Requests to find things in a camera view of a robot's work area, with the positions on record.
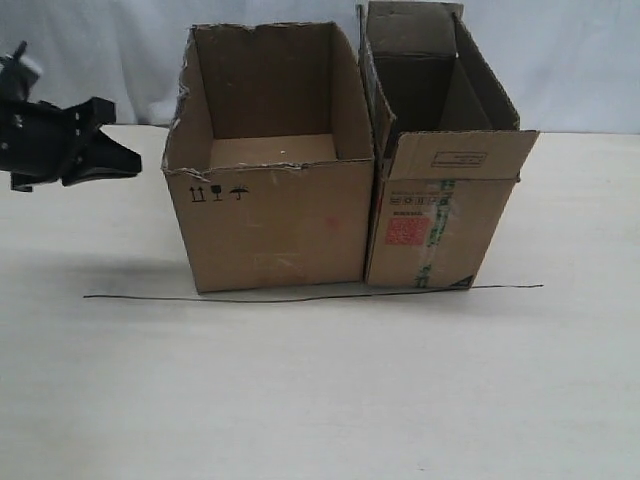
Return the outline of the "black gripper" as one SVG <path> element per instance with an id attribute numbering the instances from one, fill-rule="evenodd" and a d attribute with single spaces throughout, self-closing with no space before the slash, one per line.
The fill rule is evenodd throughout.
<path id="1" fill-rule="evenodd" d="M 100 97 L 65 109 L 2 100 L 1 170 L 10 174 L 10 187 L 19 192 L 32 192 L 36 185 L 55 183 L 61 176 L 65 187 L 136 177 L 142 172 L 141 155 L 99 130 L 115 123 L 115 103 Z M 62 175 L 74 138 L 93 133 Z"/>

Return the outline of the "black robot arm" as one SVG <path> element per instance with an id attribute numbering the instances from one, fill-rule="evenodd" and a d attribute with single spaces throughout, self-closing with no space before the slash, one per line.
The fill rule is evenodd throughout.
<path id="1" fill-rule="evenodd" d="M 1 170 L 10 188 L 65 187 L 96 180 L 128 179 L 142 172 L 141 155 L 102 131 L 116 122 L 116 105 L 100 97 L 60 108 L 29 96 L 41 76 L 21 42 L 1 57 Z"/>

